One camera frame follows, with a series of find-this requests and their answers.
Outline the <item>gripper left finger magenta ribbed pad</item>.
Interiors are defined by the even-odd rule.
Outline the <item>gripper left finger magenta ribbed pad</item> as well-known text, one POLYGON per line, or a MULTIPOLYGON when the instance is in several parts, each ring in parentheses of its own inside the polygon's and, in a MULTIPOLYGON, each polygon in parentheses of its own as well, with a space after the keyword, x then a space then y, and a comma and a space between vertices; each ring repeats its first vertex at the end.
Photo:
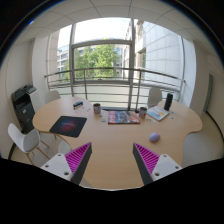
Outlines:
POLYGON ((91 154, 92 144, 86 143, 67 154, 57 153, 42 166, 42 169, 79 185, 91 154))

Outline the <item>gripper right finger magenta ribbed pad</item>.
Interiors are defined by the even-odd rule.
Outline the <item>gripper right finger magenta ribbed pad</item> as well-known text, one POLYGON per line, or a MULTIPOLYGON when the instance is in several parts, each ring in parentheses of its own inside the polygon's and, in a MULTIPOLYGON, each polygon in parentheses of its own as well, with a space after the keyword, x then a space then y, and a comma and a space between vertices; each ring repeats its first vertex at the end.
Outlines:
POLYGON ((169 155, 158 155, 137 143, 133 144, 133 155, 145 185, 182 169, 169 155))

